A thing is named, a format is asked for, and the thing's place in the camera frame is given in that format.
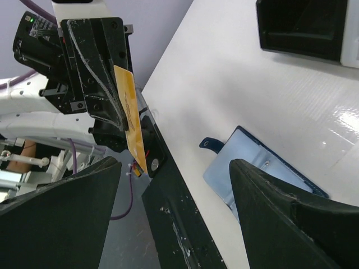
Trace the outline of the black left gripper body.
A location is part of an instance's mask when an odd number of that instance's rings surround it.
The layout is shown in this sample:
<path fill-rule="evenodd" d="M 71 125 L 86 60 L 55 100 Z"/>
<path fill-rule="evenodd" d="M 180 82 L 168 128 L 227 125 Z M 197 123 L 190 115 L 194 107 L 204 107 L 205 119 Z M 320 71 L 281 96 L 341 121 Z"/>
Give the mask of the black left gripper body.
<path fill-rule="evenodd" d="M 121 19 L 119 17 L 69 19 Z M 39 15 L 26 11 L 20 20 L 13 42 L 14 58 L 44 75 L 46 88 L 39 95 L 60 112 L 87 112 L 83 98 L 75 96 L 66 67 L 66 20 L 59 26 Z"/>

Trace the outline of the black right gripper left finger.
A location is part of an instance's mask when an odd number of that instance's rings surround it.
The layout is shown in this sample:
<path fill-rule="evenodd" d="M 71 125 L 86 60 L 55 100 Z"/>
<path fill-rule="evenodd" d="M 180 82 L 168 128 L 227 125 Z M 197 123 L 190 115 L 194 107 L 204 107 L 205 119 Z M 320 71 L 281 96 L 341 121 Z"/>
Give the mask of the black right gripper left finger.
<path fill-rule="evenodd" d="M 2 268 L 98 268 L 122 164 L 90 167 L 1 203 Z"/>

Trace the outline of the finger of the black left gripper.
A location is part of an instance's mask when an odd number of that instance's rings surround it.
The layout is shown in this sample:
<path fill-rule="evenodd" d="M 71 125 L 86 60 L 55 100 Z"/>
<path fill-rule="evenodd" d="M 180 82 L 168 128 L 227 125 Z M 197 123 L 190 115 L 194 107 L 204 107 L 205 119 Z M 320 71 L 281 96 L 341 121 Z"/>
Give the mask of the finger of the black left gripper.
<path fill-rule="evenodd" d="M 66 67 L 73 94 L 89 115 L 120 131 L 128 121 L 120 102 L 115 66 L 132 71 L 128 37 L 132 25 L 121 19 L 66 20 Z"/>

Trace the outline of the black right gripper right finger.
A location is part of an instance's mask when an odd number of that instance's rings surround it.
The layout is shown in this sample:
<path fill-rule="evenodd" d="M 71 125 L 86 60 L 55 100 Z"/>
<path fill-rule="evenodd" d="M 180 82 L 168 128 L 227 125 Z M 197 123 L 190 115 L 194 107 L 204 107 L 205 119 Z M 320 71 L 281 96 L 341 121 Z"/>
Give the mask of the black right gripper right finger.
<path fill-rule="evenodd" d="M 230 180 L 251 268 L 357 268 L 358 207 L 235 159 Z"/>

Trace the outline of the patterned gold card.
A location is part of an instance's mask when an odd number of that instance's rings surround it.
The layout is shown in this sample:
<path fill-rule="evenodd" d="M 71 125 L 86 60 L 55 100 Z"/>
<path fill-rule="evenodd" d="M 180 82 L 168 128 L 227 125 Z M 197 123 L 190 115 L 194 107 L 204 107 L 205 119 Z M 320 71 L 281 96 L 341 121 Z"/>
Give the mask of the patterned gold card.
<path fill-rule="evenodd" d="M 126 115 L 128 130 L 125 131 L 129 152 L 139 164 L 143 172 L 147 173 L 145 147 L 142 137 L 140 115 L 137 106 L 137 96 L 134 76 L 132 72 L 114 65 L 119 100 Z"/>

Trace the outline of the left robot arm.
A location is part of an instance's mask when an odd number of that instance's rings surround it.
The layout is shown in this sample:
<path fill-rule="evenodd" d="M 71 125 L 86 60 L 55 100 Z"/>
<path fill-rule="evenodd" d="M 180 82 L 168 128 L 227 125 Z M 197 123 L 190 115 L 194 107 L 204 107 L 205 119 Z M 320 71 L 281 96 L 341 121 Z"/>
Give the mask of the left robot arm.
<path fill-rule="evenodd" d="M 56 17 L 27 11 L 20 19 L 12 51 L 34 74 L 1 87 L 1 136 L 125 147 L 140 129 L 132 27 L 93 3 L 67 5 Z"/>

